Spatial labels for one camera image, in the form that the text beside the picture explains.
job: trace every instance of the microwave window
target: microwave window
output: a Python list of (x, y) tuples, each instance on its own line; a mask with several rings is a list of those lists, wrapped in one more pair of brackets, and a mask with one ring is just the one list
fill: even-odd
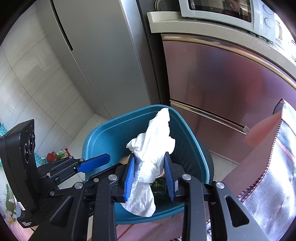
[(216, 12), (252, 21), (250, 0), (188, 0), (190, 10)]

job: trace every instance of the crumpled paper towel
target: crumpled paper towel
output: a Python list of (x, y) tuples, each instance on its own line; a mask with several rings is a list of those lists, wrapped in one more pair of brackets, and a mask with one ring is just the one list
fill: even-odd
[(151, 217), (155, 212), (154, 196), (149, 184), (162, 175), (164, 155), (166, 152), (171, 154), (175, 148), (175, 139), (169, 136), (169, 121), (168, 108), (161, 109), (149, 121), (147, 131), (126, 145), (136, 156), (136, 168), (131, 195), (121, 205), (132, 214)]

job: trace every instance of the drawer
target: drawer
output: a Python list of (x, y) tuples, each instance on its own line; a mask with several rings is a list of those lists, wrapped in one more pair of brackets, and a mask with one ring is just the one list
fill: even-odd
[(187, 122), (196, 139), (222, 156), (240, 163), (254, 149), (243, 142), (245, 134), (209, 118), (172, 106)]
[(265, 67), (205, 45), (163, 42), (170, 98), (253, 127), (281, 98), (296, 107), (295, 89)]

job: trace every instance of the red object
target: red object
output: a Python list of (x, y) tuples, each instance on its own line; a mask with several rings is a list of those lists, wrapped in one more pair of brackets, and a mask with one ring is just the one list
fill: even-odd
[(53, 151), (52, 153), (48, 153), (46, 156), (46, 160), (48, 162), (53, 162), (57, 159), (57, 154)]
[(68, 152), (68, 148), (66, 148), (65, 151), (68, 153), (68, 156), (71, 156), (70, 152)]

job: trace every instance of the blue trash bin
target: blue trash bin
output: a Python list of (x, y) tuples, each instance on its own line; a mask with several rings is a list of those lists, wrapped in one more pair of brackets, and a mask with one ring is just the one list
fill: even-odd
[[(96, 127), (87, 136), (82, 157), (87, 160), (108, 153), (111, 160), (108, 164), (86, 173), (86, 180), (104, 169), (118, 163), (121, 158), (130, 154), (126, 144), (148, 128), (149, 120), (153, 119), (162, 108), (169, 108), (170, 136), (176, 140), (175, 149), (170, 155), (172, 162), (183, 166), (184, 171), (193, 175), (203, 183), (209, 183), (209, 168), (194, 134), (181, 115), (173, 108), (165, 105), (151, 105), (112, 119)], [(155, 202), (156, 211), (149, 217), (136, 216), (126, 211), (120, 203), (115, 203), (116, 224), (144, 223), (169, 217), (182, 212), (184, 204), (171, 201)]]

